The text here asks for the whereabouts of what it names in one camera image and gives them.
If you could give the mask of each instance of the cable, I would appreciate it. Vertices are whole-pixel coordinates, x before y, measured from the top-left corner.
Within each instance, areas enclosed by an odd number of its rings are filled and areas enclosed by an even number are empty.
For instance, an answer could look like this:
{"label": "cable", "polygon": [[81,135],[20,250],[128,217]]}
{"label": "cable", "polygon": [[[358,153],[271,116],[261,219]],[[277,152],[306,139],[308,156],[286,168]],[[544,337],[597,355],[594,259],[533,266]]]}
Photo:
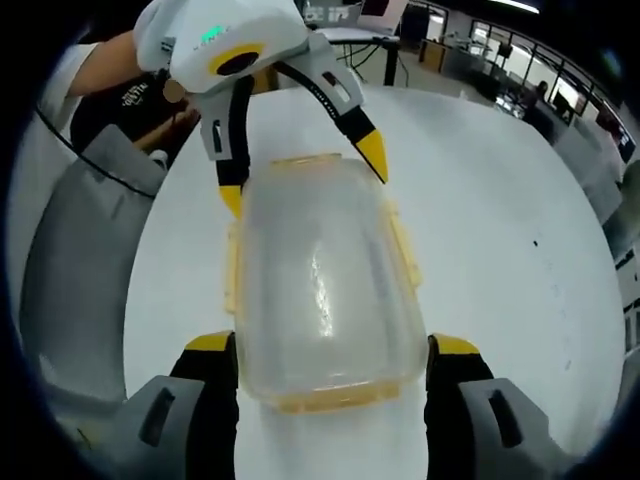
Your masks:
{"label": "cable", "polygon": [[104,175],[105,177],[113,180],[116,183],[119,183],[120,185],[122,185],[123,187],[125,187],[127,190],[130,190],[134,193],[137,193],[138,195],[142,195],[143,197],[146,198],[150,198],[151,200],[153,200],[155,197],[155,195],[151,195],[149,193],[143,192],[142,190],[138,190],[136,187],[133,187],[131,185],[129,185],[127,182],[125,182],[124,180],[119,179],[118,177],[113,176],[112,174],[110,174],[109,172],[107,172],[105,169],[103,169],[102,167],[98,166],[97,164],[95,164],[94,162],[92,162],[91,160],[89,160],[87,157],[85,157],[82,153],[78,152],[75,147],[73,145],[71,145],[71,142],[69,142],[69,140],[67,140],[66,138],[64,138],[60,132],[56,129],[56,127],[51,123],[51,121],[49,121],[49,119],[45,116],[44,113],[42,113],[42,111],[40,110],[40,108],[38,108],[38,106],[36,105],[35,107],[35,111],[36,114],[38,115],[38,117],[40,117],[40,120],[42,120],[42,123],[45,124],[45,126],[47,127],[47,129],[53,133],[53,135],[60,140],[65,147],[67,147],[69,150],[71,150],[73,152],[74,155],[76,155],[80,160],[82,160],[84,163],[86,163],[87,165],[89,165],[90,167],[92,167],[93,169],[95,169],[96,171],[100,172],[102,175]]}
{"label": "cable", "polygon": [[360,72],[356,68],[354,68],[354,66],[353,66],[353,45],[351,45],[351,44],[349,44],[349,65],[348,66],[351,67],[351,70],[353,70],[356,75],[358,75],[358,78],[360,79],[360,81],[362,83],[366,83],[364,78],[362,77],[362,75],[360,75]]}
{"label": "cable", "polygon": [[76,428],[76,430],[78,431],[78,433],[80,434],[80,436],[82,437],[82,440],[84,441],[84,443],[87,445],[87,447],[89,448],[89,450],[93,450],[93,448],[91,448],[91,442],[89,441],[89,439],[87,438],[87,436],[82,432],[82,430],[80,430],[79,428]]}
{"label": "cable", "polygon": [[351,58],[353,58],[354,55],[362,53],[362,52],[364,52],[365,50],[367,50],[367,49],[369,49],[371,47],[373,47],[373,45],[371,45],[371,44],[367,45],[367,46],[361,48],[360,50],[356,50],[355,52],[349,53],[349,55],[343,55],[342,57],[338,57],[338,60],[344,60],[347,56],[350,56]]}
{"label": "cable", "polygon": [[402,61],[402,56],[400,56],[400,52],[398,52],[398,61],[400,62],[400,66],[404,70],[404,74],[405,74],[404,87],[409,88],[409,70],[407,69],[407,66]]}
{"label": "cable", "polygon": [[379,48],[380,48],[380,45],[376,45],[376,48],[374,48],[373,50],[371,50],[371,51],[369,52],[369,54],[368,54],[366,57],[364,57],[364,60],[362,60],[359,64],[354,65],[354,66],[353,66],[353,68],[358,68],[358,67],[361,67],[362,65],[364,65],[364,64],[365,64],[365,62],[371,58],[371,55],[373,55],[374,53],[376,53],[376,52],[378,51],[378,49],[379,49]]}

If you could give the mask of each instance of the white tabletop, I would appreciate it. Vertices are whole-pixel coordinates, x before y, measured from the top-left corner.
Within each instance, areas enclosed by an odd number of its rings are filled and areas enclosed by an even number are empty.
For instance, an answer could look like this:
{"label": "white tabletop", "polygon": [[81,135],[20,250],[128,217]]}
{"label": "white tabletop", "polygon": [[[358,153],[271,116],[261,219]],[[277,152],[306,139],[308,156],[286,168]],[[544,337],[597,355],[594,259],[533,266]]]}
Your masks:
{"label": "white tabletop", "polygon": [[[616,402],[624,326],[615,269],[582,190],[542,137],[508,115],[426,92],[365,90],[386,142],[385,190],[425,278],[417,295],[427,332],[475,343],[497,377],[544,410],[561,447],[585,452]],[[248,137],[254,164],[357,157],[301,89],[253,97]],[[189,340],[233,327],[223,310],[231,221],[195,131],[138,248],[124,338],[129,395],[168,374]],[[237,478],[425,478],[422,385],[388,404],[308,417],[270,412],[240,389]]]}
{"label": "white tabletop", "polygon": [[318,28],[316,32],[322,33],[329,43],[334,42],[361,42],[373,40],[388,40],[391,42],[399,42],[400,37],[395,35],[385,35],[383,33],[372,32],[363,28],[355,27],[327,27]]}

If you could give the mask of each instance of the wall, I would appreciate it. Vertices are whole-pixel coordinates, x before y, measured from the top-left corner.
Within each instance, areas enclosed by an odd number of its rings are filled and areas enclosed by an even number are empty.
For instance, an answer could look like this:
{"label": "wall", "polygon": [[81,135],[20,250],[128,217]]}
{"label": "wall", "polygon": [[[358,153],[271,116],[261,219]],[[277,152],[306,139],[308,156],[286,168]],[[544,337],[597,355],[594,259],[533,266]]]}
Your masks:
{"label": "wall", "polygon": [[636,145],[640,145],[640,120],[633,116],[633,114],[629,111],[629,108],[626,104],[622,104],[620,110],[618,110],[618,115],[620,116],[620,120],[624,123],[625,128],[633,138],[633,141],[636,142]]}
{"label": "wall", "polygon": [[473,18],[471,18],[469,15],[466,15],[462,12],[457,12],[455,10],[449,10],[447,28],[444,33],[445,35],[448,35],[453,32],[458,32],[458,37],[466,38],[469,36],[469,32],[471,31],[472,22]]}
{"label": "wall", "polygon": [[587,102],[587,106],[584,109],[584,113],[582,114],[582,119],[593,120],[595,122],[596,118],[598,118],[598,115],[600,115],[600,110],[594,107],[593,103]]}

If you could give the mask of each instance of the green indicator light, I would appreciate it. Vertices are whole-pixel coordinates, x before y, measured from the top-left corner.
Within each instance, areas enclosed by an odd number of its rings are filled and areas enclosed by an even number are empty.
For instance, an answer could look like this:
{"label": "green indicator light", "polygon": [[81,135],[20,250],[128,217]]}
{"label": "green indicator light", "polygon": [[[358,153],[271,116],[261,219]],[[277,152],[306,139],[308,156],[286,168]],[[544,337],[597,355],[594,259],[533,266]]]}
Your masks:
{"label": "green indicator light", "polygon": [[206,42],[209,42],[209,41],[213,40],[215,37],[220,35],[223,30],[224,29],[221,26],[213,27],[207,33],[202,35],[202,38],[201,38],[202,43],[206,43]]}

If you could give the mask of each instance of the black table leg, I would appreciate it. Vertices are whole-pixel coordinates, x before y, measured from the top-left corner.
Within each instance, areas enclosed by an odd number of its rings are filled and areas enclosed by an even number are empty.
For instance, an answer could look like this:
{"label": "black table leg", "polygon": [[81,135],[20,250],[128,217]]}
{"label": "black table leg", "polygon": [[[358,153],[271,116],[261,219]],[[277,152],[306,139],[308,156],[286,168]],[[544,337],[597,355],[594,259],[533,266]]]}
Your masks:
{"label": "black table leg", "polygon": [[398,43],[392,43],[386,45],[387,50],[387,65],[384,69],[384,85],[393,86],[396,78],[396,65],[398,64],[398,50],[400,45]]}

